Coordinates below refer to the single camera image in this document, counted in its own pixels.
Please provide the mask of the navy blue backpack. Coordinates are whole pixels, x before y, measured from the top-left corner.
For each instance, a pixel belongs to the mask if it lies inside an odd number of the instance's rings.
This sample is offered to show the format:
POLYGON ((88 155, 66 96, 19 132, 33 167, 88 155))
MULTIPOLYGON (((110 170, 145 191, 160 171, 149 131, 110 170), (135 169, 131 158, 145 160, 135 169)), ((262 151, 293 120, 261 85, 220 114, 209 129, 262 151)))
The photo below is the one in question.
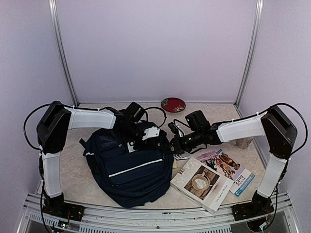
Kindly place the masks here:
POLYGON ((150 149, 129 151, 132 141, 115 129, 98 129, 87 141, 79 141, 98 186, 124 208, 165 195, 173 172, 174 157, 165 152, 169 141, 164 130, 151 139, 150 149))

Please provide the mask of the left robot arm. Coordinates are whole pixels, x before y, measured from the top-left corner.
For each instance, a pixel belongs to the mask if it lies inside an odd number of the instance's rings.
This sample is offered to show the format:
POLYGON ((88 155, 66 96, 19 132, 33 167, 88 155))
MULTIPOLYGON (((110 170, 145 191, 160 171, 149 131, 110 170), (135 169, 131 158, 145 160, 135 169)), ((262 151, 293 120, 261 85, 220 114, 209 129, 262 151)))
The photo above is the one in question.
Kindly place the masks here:
POLYGON ((60 181, 60 156, 65 146, 67 133, 71 129, 121 127, 133 137, 142 139, 144 132, 135 126, 146 111, 137 103, 132 102, 124 110, 112 107, 99 109, 68 106, 60 101, 45 104, 47 110, 37 127, 39 146, 39 171, 42 177, 42 197, 44 206, 41 213, 81 221, 85 207, 64 201, 60 181))

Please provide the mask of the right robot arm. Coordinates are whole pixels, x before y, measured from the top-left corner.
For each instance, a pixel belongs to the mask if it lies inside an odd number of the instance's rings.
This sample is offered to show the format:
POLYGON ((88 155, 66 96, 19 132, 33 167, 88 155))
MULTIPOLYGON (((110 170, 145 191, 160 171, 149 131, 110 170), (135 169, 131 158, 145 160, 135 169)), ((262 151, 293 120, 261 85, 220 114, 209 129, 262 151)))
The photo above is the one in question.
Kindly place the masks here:
POLYGON ((297 137, 297 128, 279 108, 277 103, 252 116, 216 122, 210 124, 202 111, 188 114, 185 119, 191 133, 181 136, 176 119, 168 126, 174 134, 170 150, 174 154, 185 152, 193 154, 207 148, 208 145, 220 145, 237 139, 264 136, 270 147, 270 158, 265 173, 252 200, 245 204, 232 206, 234 219, 244 220, 258 217, 271 210, 276 212, 277 205, 272 204, 271 196, 278 192, 278 184, 283 179, 297 137))

